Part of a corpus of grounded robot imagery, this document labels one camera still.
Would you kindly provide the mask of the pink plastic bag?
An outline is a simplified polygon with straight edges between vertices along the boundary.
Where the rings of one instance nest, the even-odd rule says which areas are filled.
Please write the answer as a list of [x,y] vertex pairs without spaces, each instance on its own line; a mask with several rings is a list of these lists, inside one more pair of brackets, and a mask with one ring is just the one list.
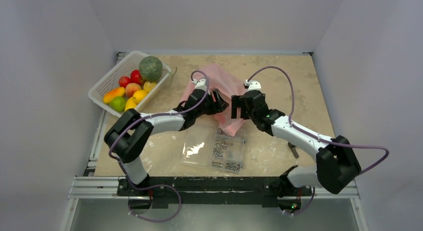
[[[217,89],[225,102],[231,104],[233,95],[245,93],[244,82],[226,71],[218,64],[208,64],[200,69],[209,79],[210,90]],[[222,113],[212,115],[219,127],[228,135],[235,136],[237,131],[245,123],[241,118],[232,119],[231,107],[227,107]]]

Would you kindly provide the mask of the green netted melon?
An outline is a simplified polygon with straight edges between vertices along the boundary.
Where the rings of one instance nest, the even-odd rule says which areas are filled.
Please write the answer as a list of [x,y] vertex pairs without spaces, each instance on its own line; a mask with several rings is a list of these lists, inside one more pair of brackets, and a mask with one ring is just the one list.
[[163,64],[155,56],[144,57],[139,63],[142,78],[150,82],[158,82],[162,77]]

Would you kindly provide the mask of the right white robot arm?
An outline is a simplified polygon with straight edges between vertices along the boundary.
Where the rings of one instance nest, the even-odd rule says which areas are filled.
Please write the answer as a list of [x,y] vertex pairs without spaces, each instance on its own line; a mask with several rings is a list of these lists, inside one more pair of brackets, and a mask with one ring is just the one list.
[[320,186],[332,194],[340,193],[362,171],[359,161],[343,136],[329,142],[316,132],[289,121],[289,117],[270,109],[265,94],[258,90],[231,97],[231,116],[251,120],[258,130],[283,139],[306,152],[315,161],[315,167],[294,165],[280,176],[280,190],[291,195],[304,186]]

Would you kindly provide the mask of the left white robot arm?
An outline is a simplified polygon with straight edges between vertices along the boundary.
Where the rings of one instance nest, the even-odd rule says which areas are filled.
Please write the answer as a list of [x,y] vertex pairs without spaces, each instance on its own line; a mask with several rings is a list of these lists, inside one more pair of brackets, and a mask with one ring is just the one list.
[[184,131],[193,126],[203,115],[215,115],[229,107],[217,89],[194,89],[188,98],[168,112],[142,114],[128,109],[104,136],[109,154],[118,161],[130,180],[129,189],[138,196],[149,188],[149,175],[143,167],[140,155],[155,134],[168,131]]

